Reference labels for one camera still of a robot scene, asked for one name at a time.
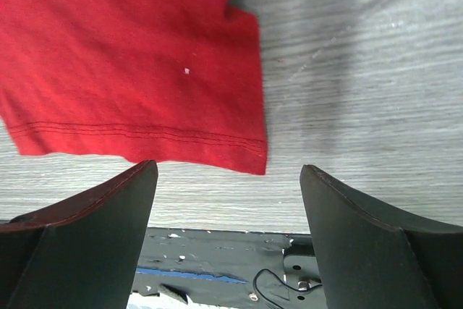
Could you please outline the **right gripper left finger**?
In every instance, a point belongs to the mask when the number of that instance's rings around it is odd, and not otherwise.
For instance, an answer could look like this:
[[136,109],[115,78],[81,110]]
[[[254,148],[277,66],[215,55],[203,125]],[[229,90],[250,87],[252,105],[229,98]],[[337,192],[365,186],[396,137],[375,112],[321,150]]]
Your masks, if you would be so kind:
[[3,308],[125,308],[158,179],[144,161],[1,225]]

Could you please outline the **red t-shirt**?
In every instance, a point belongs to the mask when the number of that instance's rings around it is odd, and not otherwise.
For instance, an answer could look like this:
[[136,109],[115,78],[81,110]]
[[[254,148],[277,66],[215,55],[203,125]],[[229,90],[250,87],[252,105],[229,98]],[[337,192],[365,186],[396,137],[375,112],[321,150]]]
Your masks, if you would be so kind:
[[1,118],[24,156],[263,175],[257,18],[230,0],[1,0]]

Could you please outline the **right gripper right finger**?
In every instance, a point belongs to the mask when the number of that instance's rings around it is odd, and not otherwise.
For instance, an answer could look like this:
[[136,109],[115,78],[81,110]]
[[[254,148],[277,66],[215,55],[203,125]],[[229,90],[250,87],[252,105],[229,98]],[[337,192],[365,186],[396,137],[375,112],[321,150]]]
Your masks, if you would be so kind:
[[462,228],[404,211],[313,165],[302,198],[327,306],[460,308]]

